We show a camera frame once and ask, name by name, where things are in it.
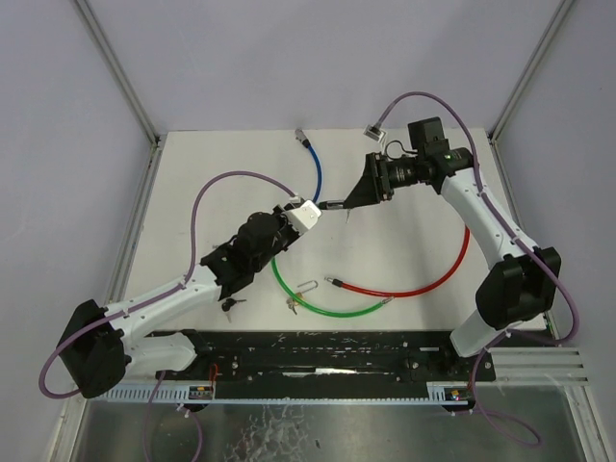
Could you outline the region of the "green cable lock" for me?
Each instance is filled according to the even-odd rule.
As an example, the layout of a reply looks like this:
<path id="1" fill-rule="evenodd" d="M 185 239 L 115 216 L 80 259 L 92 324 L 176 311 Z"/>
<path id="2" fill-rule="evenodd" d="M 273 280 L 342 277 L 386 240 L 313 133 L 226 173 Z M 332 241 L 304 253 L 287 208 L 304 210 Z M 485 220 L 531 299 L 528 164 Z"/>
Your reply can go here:
<path id="1" fill-rule="evenodd" d="M 287 296 L 286 301 L 285 301 L 287 305 L 287 299 L 290 296 L 294 296 L 297 290 L 294 291 L 287 284 L 287 282 L 285 281 L 285 279 L 283 278 L 280 272 L 280 269 L 278 267 L 278 264 L 275 258 L 271 260 L 270 268 L 271 268 L 275 282 L 278 284 L 279 288 L 283 291 L 283 293 Z M 296 309 L 300 307 L 300 308 L 307 310 L 308 312 L 311 312 L 321 317 L 327 317 L 331 319 L 340 319 L 340 320 L 350 320 L 350 319 L 365 317 L 368 314 L 374 313 L 382 309 L 384 306 L 390 303 L 393 299 L 394 298 L 392 296 L 389 296 L 389 297 L 381 298 L 375 304 L 364 307 L 364 308 L 341 311 L 341 310 L 333 310 L 333 309 L 323 308 L 323 307 L 314 305 L 313 303 L 309 302 L 304 297 L 302 300 L 298 301 L 299 305 L 296 307 Z"/>

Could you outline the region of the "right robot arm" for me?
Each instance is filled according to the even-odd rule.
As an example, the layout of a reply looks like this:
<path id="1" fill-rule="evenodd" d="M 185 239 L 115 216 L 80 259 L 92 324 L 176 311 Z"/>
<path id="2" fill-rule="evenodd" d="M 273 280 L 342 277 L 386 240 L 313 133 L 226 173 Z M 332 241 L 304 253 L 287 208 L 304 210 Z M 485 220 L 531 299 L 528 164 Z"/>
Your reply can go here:
<path id="1" fill-rule="evenodd" d="M 539 247 L 504 212 L 475 173 L 475 155 L 464 147 L 450 147 L 440 118 L 412 122 L 408 132 L 413 154 L 397 159 L 368 154 L 343 206 L 347 210 L 372 206 L 392 199 L 397 189 L 425 184 L 462 218 L 489 272 L 475 293 L 475 311 L 449 338 L 458 356 L 474 356 L 507 328 L 552 308 L 553 278 L 561 259 L 554 248 Z"/>

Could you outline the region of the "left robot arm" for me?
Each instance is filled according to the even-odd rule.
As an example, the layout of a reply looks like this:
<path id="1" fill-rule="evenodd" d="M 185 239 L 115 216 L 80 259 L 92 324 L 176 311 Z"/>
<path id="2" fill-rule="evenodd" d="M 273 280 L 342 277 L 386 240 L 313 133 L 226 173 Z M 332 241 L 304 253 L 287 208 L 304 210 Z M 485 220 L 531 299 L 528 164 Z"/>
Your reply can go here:
<path id="1" fill-rule="evenodd" d="M 160 325 L 225 300 L 250 285 L 278 253 L 318 222 L 314 202 L 289 203 L 249 216 L 232 238 L 188 272 L 157 289 L 99 306 L 78 305 L 58 343 L 59 356 L 84 398 L 97 398 L 125 376 L 186 369 L 196 357 L 184 334 L 155 337 Z"/>

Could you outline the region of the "brass padlock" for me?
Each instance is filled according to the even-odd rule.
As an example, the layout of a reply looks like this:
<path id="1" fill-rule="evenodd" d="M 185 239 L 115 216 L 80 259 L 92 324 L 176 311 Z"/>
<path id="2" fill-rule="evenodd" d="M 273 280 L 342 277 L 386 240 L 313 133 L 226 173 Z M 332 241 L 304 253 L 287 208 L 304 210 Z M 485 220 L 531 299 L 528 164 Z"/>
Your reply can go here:
<path id="1" fill-rule="evenodd" d="M 297 315 L 297 311 L 296 311 L 296 307 L 299 305 L 299 300 L 302 300 L 304 298 L 304 296 L 312 291 L 315 290 L 317 287 L 319 286 L 319 282 L 317 280 L 309 280 L 306 281 L 302 284 L 299 284 L 296 288 L 297 291 L 295 292 L 294 296 L 290 296 L 287 299 L 287 306 L 288 308 L 295 314 Z"/>

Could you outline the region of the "black padlock keys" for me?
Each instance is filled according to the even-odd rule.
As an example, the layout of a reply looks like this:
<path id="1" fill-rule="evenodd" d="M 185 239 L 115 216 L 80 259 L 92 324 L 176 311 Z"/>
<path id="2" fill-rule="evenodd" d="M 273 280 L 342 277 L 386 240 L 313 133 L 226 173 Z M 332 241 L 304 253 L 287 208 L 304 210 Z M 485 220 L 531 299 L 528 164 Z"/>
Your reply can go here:
<path id="1" fill-rule="evenodd" d="M 239 303 L 244 303 L 245 299 L 236 299 L 233 297 L 228 297 L 226 298 L 220 305 L 220 309 L 222 311 L 222 313 L 225 315 L 225 317 L 227 318 L 228 322 L 231 323 L 232 319 L 232 309 Z"/>

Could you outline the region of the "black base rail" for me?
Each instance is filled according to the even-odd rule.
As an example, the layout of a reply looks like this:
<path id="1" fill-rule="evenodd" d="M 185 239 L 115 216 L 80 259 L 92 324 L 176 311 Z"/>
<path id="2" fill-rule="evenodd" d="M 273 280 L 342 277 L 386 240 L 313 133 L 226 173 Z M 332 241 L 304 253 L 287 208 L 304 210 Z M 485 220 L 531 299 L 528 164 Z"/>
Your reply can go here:
<path id="1" fill-rule="evenodd" d="M 458 356 L 447 331 L 186 330 L 195 360 L 168 380 L 246 382 L 257 377 L 376 375 L 397 381 L 467 385 L 471 377 L 492 382 L 490 357 Z"/>

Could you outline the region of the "right aluminium frame post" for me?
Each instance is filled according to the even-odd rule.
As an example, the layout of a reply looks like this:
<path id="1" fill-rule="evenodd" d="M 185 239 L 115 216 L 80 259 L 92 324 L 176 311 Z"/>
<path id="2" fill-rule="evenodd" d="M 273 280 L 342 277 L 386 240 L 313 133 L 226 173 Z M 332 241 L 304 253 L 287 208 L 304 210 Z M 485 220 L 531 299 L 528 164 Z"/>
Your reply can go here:
<path id="1" fill-rule="evenodd" d="M 488 140 L 491 144 L 496 144 L 503 135 L 507 125 L 522 102 L 526 91 L 529 89 L 535 75 L 540 70 L 543 61 L 547 58 L 552 45 L 556 42 L 561 29 L 574 11 L 577 3 L 578 1 L 576 0 L 561 0 L 558 2 L 557 8 L 554 10 L 541 37 L 538 39 L 529 55 L 524 69 L 516 80 L 496 121 L 488 131 Z"/>

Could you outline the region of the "aluminium frame post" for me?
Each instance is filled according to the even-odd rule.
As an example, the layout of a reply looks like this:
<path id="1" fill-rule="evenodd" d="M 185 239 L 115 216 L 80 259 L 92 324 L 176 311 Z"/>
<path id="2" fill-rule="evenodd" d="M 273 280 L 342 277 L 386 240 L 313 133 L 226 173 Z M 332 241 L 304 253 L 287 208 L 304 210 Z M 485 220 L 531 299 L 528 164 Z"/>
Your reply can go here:
<path id="1" fill-rule="evenodd" d="M 541 37 L 538 39 L 529 55 L 524 69 L 516 80 L 496 121 L 488 131 L 488 140 L 491 144 L 496 144 L 503 135 L 507 125 L 522 102 L 526 91 L 529 89 L 535 75 L 540 70 L 543 61 L 547 58 L 552 45 L 556 42 L 561 29 L 574 11 L 577 3 L 578 1 L 576 0 L 561 0 L 558 2 L 557 8 L 554 10 Z"/>
<path id="2" fill-rule="evenodd" d="M 90 1 L 75 0 L 71 1 L 71 5 L 80 17 L 87 33 L 90 35 L 90 39 L 107 67 L 128 109 L 140 126 L 145 138 L 150 144 L 157 144 L 160 139 L 160 134 L 142 105 L 141 99 L 132 85 L 124 66 L 120 62 Z"/>

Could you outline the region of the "left aluminium frame post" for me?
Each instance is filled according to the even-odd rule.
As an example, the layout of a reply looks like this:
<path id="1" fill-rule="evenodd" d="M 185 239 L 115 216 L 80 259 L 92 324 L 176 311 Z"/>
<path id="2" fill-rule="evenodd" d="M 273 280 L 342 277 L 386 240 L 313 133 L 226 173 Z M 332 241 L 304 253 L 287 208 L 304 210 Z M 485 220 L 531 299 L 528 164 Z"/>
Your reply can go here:
<path id="1" fill-rule="evenodd" d="M 80 17 L 87 33 L 90 35 L 90 39 L 107 67 L 128 109 L 140 126 L 145 138 L 150 144 L 157 144 L 160 139 L 160 134 L 142 105 L 141 99 L 132 85 L 124 66 L 120 62 L 90 1 L 75 0 L 71 1 L 71 5 Z"/>

